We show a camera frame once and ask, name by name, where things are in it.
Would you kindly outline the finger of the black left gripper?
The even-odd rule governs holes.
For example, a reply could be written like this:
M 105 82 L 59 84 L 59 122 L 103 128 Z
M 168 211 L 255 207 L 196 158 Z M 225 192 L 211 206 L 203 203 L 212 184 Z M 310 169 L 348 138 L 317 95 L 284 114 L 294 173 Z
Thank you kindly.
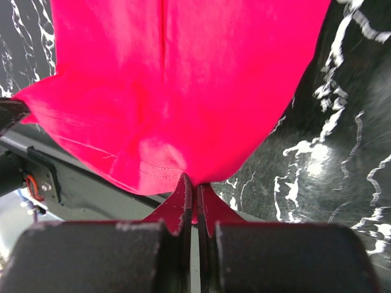
M 1 134 L 5 134 L 10 128 L 31 114 L 24 102 L 10 98 L 1 98 L 0 113 Z

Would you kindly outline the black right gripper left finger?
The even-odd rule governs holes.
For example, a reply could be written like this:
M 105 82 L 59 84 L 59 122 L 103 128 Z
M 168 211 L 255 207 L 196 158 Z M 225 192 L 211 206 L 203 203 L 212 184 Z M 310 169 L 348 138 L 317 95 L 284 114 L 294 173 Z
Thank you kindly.
M 153 292 L 190 292 L 192 184 L 183 173 L 172 194 L 142 223 L 159 225 Z

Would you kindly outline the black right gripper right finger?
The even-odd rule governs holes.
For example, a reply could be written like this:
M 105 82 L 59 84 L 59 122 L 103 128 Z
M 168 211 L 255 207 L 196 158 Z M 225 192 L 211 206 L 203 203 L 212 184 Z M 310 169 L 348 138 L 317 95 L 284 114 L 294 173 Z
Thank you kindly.
M 221 292 L 216 225 L 244 223 L 238 215 L 214 192 L 210 184 L 197 187 L 197 218 L 200 256 L 200 288 L 202 292 Z

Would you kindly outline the red t shirt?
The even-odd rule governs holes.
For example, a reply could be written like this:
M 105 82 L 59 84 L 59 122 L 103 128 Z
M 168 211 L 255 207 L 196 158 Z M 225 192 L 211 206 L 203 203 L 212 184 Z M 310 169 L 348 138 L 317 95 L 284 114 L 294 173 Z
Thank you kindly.
M 52 1 L 56 72 L 15 99 L 138 195 L 232 176 L 312 60 L 329 1 Z

